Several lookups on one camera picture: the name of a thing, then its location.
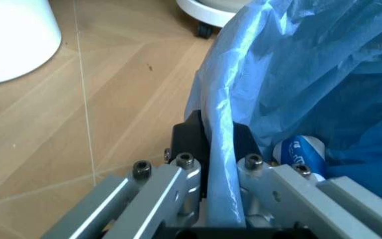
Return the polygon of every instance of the caster wheel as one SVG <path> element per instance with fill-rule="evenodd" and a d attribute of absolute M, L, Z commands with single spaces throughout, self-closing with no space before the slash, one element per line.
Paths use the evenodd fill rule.
<path fill-rule="evenodd" d="M 207 23 L 199 22 L 197 27 L 197 36 L 209 39 L 212 35 L 213 27 Z"/>

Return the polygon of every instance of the wooden floor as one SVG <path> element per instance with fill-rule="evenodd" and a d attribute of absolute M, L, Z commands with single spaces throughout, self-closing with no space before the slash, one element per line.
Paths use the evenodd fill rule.
<path fill-rule="evenodd" d="M 41 236 L 96 182 L 163 161 L 213 42 L 175 0 L 50 0 L 57 53 L 0 84 L 0 238 Z"/>

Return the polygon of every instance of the trash bag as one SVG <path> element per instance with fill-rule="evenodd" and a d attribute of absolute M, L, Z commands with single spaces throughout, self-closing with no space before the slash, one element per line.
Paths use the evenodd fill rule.
<path fill-rule="evenodd" d="M 264 160 L 290 136 L 320 139 L 327 177 L 382 197 L 382 0 L 249 3 L 196 73 L 185 116 L 197 109 L 211 146 L 211 226 L 245 226 L 233 121 L 250 127 Z"/>

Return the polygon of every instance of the blue and white tube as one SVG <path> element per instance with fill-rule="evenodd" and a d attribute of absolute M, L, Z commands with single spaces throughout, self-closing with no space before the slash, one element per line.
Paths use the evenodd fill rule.
<path fill-rule="evenodd" d="M 316 181 L 325 180 L 325 145 L 315 137 L 296 135 L 283 140 L 275 145 L 272 156 L 279 164 L 305 164 Z"/>

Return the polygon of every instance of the white stool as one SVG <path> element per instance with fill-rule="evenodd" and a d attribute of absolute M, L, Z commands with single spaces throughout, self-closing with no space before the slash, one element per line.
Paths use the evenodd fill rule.
<path fill-rule="evenodd" d="M 48 0 L 0 0 L 0 82 L 36 69 L 60 43 Z"/>

